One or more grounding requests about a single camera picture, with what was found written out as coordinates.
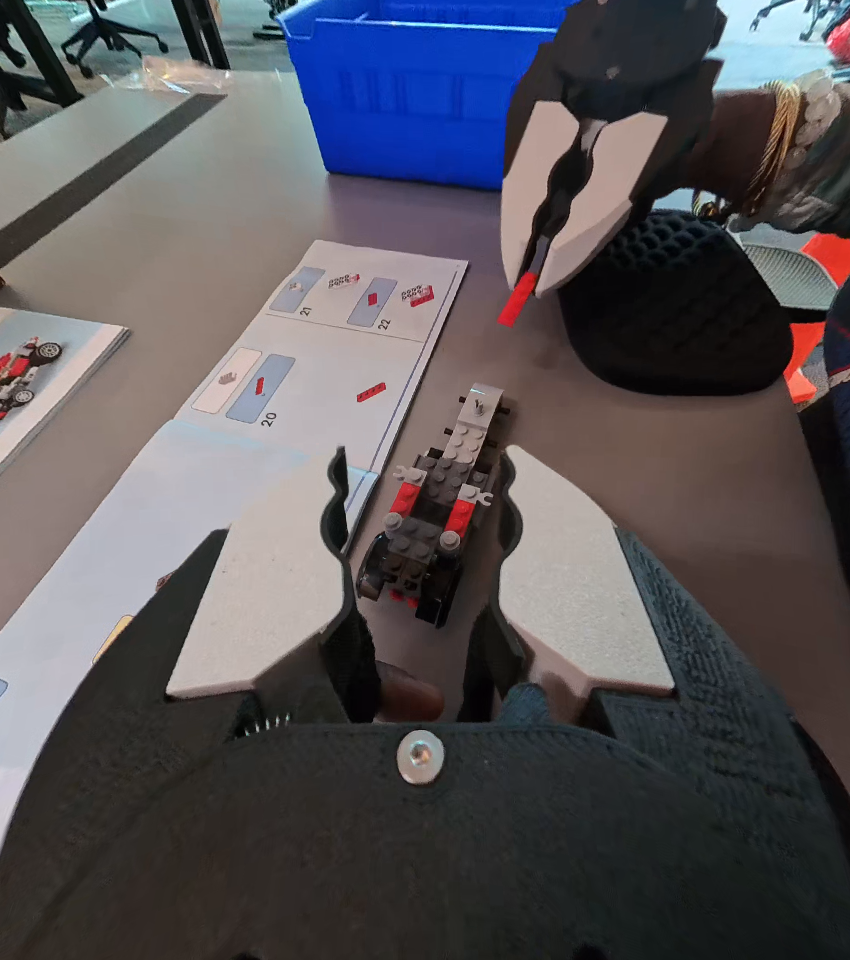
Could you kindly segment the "white mesh chair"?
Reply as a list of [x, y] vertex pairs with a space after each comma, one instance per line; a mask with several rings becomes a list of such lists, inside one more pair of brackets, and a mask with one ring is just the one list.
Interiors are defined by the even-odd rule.
[[815, 258], [802, 250], [767, 244], [745, 242], [743, 250], [781, 306], [829, 311], [839, 285]]

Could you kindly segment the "long red brick plate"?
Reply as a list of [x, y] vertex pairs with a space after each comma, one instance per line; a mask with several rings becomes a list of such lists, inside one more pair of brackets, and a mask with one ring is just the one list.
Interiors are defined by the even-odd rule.
[[498, 318], [498, 324], [504, 327], [512, 328], [517, 319], [521, 316], [528, 300], [534, 295], [539, 275], [538, 273], [527, 270], [516, 282], [510, 296], [503, 306]]

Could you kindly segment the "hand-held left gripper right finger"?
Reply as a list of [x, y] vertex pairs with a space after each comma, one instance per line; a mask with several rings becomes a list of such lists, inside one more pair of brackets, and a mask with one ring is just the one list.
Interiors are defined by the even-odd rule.
[[599, 504], [519, 446], [505, 450], [520, 522], [499, 603], [547, 694], [671, 694], [674, 680], [618, 530]]

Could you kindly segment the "open building instruction booklet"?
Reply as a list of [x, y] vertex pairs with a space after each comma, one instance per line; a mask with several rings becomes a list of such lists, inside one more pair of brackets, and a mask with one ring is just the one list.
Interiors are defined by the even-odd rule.
[[343, 447], [349, 533], [468, 261], [315, 241], [0, 630], [0, 844], [65, 704], [205, 536]]

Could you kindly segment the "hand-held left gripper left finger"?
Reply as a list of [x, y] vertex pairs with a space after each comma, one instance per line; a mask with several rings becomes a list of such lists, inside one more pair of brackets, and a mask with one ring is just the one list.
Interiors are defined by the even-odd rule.
[[315, 455], [228, 528], [167, 682], [174, 700], [248, 691], [290, 666], [353, 600], [345, 448]]

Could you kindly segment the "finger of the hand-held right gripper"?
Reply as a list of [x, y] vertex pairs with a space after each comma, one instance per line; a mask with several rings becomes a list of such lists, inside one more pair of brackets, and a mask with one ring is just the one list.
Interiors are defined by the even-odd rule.
[[539, 298], [576, 276], [624, 225], [632, 193], [667, 124], [665, 115], [640, 112], [601, 127], [588, 152], [586, 184], [551, 240], [536, 284]]
[[537, 102], [503, 179], [502, 258], [509, 287], [541, 269], [541, 250], [567, 222], [582, 186], [580, 122], [562, 102]]

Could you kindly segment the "closed toy instruction booklet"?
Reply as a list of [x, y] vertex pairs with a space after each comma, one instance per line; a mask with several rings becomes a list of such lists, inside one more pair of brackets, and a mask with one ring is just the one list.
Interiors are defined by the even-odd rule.
[[0, 307], [0, 474], [129, 335], [121, 325]]

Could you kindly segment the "grey red toy brick car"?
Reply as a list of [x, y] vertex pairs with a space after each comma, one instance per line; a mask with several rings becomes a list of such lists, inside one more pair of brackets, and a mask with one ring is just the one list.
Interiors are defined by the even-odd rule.
[[444, 446], [395, 468], [398, 491], [356, 579], [360, 597], [406, 605], [437, 629], [447, 622], [469, 543], [499, 486], [511, 421], [502, 388], [478, 382], [458, 401]]

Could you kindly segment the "blue plastic crate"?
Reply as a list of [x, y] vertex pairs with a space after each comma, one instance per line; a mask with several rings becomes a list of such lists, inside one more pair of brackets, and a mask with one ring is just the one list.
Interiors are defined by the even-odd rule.
[[505, 118], [571, 2], [314, 1], [278, 16], [330, 174], [498, 191]]

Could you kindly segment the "orange white traffic cone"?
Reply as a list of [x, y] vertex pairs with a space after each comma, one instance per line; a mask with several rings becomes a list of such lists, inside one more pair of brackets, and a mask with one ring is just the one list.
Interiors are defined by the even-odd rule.
[[[800, 252], [814, 259], [839, 287], [850, 276], [850, 240], [831, 234], [813, 234]], [[786, 382], [796, 411], [819, 401], [828, 390], [820, 319], [791, 321], [793, 351]]]

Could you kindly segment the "person's right hand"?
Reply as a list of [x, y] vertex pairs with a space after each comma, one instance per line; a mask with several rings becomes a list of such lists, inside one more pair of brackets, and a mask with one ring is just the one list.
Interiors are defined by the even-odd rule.
[[681, 186], [715, 195], [740, 210], [762, 162], [775, 111], [770, 89], [719, 91], [706, 135], [685, 164]]

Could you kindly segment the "black dimpled wrist rest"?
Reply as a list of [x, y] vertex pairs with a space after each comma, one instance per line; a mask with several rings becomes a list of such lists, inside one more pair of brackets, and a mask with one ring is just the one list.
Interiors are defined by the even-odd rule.
[[691, 212], [651, 210], [558, 290], [572, 349], [640, 394], [740, 397], [791, 362], [787, 311], [742, 247]]

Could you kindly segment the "clear plastic bag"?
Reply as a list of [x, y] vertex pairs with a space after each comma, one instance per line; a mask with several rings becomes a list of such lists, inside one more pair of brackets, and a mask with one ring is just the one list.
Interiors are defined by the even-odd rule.
[[155, 55], [143, 58], [138, 78], [142, 90], [182, 94], [227, 94], [234, 85], [233, 73], [227, 69]]

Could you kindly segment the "grey desk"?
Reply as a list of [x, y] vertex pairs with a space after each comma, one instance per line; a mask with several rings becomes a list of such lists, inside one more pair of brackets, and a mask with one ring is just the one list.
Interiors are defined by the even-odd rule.
[[315, 239], [469, 270], [387, 463], [433, 443], [474, 381], [507, 438], [637, 533], [769, 678], [850, 792], [850, 590], [782, 382], [633, 394], [578, 361], [553, 299], [497, 324], [496, 194], [327, 176], [297, 82], [225, 97], [0, 273], [0, 305], [117, 323], [126, 343], [0, 476], [0, 631], [119, 476]]

